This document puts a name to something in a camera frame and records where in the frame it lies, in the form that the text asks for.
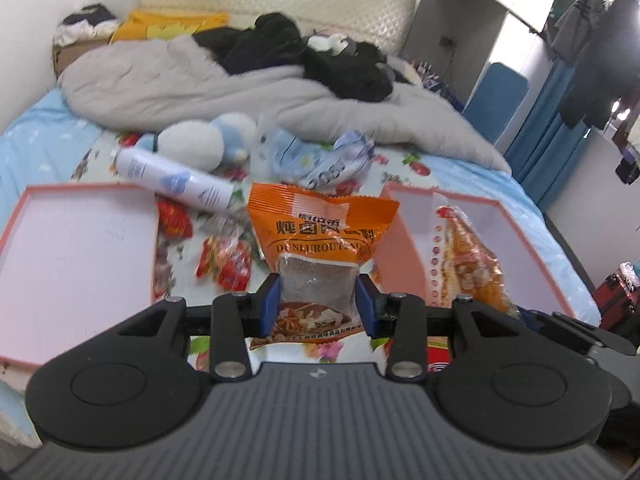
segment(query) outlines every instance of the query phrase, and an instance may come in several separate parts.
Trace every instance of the spray can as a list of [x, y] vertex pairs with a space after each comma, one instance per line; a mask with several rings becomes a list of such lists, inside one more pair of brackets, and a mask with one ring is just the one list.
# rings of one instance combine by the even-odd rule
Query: spray can
[[226, 180], [141, 148], [121, 148], [113, 163], [122, 178], [199, 210], [224, 211], [234, 190]]

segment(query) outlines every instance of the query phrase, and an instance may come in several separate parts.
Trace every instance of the orange snack bag with food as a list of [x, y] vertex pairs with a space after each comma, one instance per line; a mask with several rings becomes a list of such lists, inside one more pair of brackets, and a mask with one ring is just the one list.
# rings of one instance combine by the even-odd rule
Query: orange snack bag with food
[[482, 243], [468, 217], [448, 203], [438, 206], [437, 199], [432, 216], [434, 240], [437, 241], [433, 251], [442, 256], [432, 260], [430, 275], [435, 278], [431, 282], [431, 304], [448, 307], [458, 294], [469, 294], [475, 300], [518, 318], [517, 307], [504, 291], [500, 262]]
[[323, 342], [362, 330], [353, 301], [360, 266], [371, 259], [398, 202], [329, 198], [253, 184], [247, 211], [269, 268], [282, 276], [280, 313], [268, 342]]

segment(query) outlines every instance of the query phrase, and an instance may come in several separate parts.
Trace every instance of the yellow cloth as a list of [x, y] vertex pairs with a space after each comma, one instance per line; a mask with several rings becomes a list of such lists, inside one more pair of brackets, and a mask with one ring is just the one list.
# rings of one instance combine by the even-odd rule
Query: yellow cloth
[[119, 40], [170, 40], [180, 34], [224, 27], [229, 22], [226, 12], [199, 16], [170, 16], [144, 10], [134, 10], [111, 38]]

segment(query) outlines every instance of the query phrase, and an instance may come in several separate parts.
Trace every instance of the white plush toy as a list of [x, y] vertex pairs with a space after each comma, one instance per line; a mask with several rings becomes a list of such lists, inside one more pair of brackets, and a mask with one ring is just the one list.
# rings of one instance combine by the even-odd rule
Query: white plush toy
[[247, 160], [255, 142], [256, 124], [246, 114], [222, 114], [210, 123], [183, 121], [157, 136], [145, 134], [136, 146], [201, 171], [213, 171], [221, 162]]

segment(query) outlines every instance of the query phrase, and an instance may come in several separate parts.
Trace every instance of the red suitcase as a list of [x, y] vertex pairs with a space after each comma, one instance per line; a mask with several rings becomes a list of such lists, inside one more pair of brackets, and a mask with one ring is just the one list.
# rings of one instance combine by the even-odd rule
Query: red suitcase
[[640, 303], [640, 291], [634, 290], [619, 272], [607, 276], [592, 296], [600, 310], [600, 327], [604, 330], [611, 330], [617, 323], [631, 316]]

